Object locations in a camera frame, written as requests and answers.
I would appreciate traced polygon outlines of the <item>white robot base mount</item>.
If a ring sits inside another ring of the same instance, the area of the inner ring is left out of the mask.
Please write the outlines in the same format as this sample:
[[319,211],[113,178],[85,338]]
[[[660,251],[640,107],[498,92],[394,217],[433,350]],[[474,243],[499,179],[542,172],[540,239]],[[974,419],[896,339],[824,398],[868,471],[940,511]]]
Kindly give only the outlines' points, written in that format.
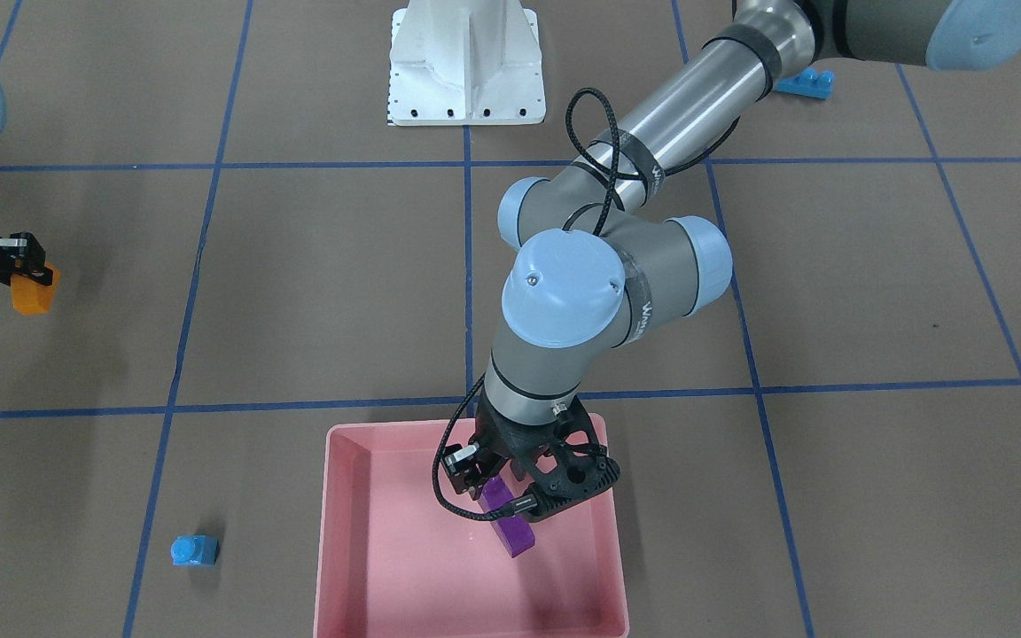
[[390,20],[386,124],[544,122],[542,34],[518,1],[410,1]]

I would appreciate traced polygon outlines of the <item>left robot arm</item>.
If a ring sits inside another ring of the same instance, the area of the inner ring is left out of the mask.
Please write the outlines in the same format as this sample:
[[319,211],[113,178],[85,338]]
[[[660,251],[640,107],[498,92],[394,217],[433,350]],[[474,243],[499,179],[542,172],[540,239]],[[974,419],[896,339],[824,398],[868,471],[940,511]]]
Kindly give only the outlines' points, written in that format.
[[720,223],[640,210],[710,158],[753,104],[823,59],[988,70],[1021,51],[1021,1],[734,1],[732,21],[631,113],[587,86],[565,112],[576,157],[515,182],[497,211],[516,261],[487,369],[456,413],[474,431],[436,448],[438,504],[471,521],[535,524],[603,495],[620,468],[579,389],[611,348],[737,287]]

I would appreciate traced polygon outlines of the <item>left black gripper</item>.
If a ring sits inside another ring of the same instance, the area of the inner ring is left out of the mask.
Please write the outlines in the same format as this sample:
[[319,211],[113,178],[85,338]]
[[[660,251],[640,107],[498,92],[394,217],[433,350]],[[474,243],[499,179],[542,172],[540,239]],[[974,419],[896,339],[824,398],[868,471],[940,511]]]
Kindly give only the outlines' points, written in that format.
[[534,524],[542,470],[536,460],[550,452],[567,479],[609,475],[607,448],[593,429],[590,413],[574,399],[542,425],[520,424],[502,415],[490,400],[477,407],[475,433],[467,445],[451,444],[441,454],[451,488],[477,501],[486,486],[486,513],[496,524]]

